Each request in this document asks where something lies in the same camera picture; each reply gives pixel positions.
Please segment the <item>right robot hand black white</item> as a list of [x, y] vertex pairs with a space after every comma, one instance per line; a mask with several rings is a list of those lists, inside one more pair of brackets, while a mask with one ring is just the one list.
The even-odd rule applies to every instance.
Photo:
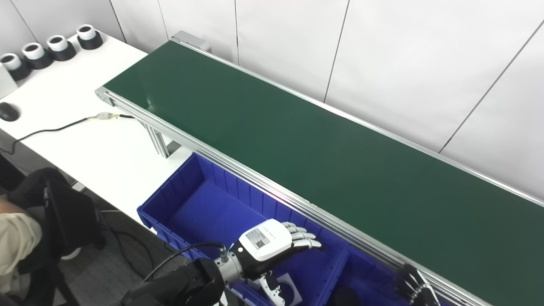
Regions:
[[405, 263], [397, 269], [395, 293], [404, 298], [410, 306], [439, 306], [440, 302], [433, 287], [419, 269]]

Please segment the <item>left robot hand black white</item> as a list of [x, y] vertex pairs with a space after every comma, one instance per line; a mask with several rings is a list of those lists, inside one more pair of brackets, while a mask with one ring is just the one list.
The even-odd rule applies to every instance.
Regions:
[[284, 306], [272, 268], [298, 252], [321, 249], [317, 237], [289, 221], [268, 219], [245, 231], [228, 251], [220, 273], [226, 284], [239, 279], [256, 281], [276, 306]]

